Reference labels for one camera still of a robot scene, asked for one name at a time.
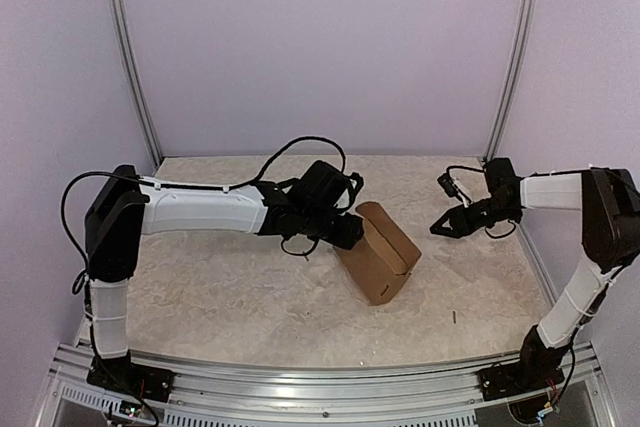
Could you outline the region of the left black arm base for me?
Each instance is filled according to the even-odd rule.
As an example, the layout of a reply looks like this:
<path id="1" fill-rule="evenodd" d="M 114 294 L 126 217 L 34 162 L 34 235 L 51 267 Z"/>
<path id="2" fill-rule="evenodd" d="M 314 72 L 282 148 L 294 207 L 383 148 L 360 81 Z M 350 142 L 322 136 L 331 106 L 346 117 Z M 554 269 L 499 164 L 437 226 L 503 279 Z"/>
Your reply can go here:
<path id="1" fill-rule="evenodd" d="M 168 401 L 174 379 L 171 370 L 137 364 L 128 357 L 94 358 L 87 375 L 90 385 L 158 402 Z"/>

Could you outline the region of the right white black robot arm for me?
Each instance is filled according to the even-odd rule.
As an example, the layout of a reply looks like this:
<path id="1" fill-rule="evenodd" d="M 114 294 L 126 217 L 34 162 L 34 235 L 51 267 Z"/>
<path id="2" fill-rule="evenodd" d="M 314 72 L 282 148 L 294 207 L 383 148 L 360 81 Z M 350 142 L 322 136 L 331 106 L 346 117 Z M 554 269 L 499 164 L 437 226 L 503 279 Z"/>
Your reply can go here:
<path id="1" fill-rule="evenodd" d="M 494 158 L 476 168 L 486 195 L 473 199 L 445 169 L 437 182 L 456 205 L 430 227 L 432 234 L 462 239 L 500 223 L 517 226 L 529 213 L 568 213 L 575 223 L 575 267 L 541 320 L 531 328 L 513 366 L 511 380 L 535 389 L 556 371 L 580 330 L 598 313 L 608 290 L 639 255 L 639 191 L 626 169 L 589 166 L 520 176 L 510 159 Z"/>

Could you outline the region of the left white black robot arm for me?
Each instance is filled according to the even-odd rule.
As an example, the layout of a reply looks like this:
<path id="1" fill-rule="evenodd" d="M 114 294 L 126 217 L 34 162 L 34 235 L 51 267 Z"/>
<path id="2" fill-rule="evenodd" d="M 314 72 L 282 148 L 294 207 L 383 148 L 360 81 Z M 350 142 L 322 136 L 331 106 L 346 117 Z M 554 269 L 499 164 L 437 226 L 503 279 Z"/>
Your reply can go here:
<path id="1" fill-rule="evenodd" d="M 85 216 L 91 343 L 102 377 L 121 392 L 133 390 L 140 371 L 127 339 L 127 290 L 142 236 L 170 231 L 230 231 L 303 235 L 351 250 L 362 239 L 362 219 L 350 213 L 364 185 L 325 161 L 300 178 L 275 183 L 261 178 L 234 186 L 167 183 L 119 167 Z"/>

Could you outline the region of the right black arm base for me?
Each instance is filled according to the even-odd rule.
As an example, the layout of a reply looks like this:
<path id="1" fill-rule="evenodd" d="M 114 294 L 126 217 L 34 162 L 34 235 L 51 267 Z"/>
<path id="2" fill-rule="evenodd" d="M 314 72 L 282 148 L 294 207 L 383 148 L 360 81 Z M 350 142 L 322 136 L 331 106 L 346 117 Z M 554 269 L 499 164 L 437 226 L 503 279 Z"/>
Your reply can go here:
<path id="1" fill-rule="evenodd" d="M 527 365 L 518 360 L 483 368 L 477 372 L 483 400 L 493 401 L 558 386 L 565 380 L 561 362 L 554 359 Z"/>

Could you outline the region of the brown cardboard paper box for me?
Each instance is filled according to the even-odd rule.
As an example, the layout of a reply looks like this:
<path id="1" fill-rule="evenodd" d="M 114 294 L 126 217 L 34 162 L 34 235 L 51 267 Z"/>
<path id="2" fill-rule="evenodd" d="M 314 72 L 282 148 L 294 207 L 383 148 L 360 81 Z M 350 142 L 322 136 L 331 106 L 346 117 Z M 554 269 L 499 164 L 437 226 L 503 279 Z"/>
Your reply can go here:
<path id="1" fill-rule="evenodd" d="M 356 207 L 364 233 L 350 250 L 334 248 L 341 265 L 372 306 L 389 303 L 422 256 L 419 247 L 377 202 Z"/>

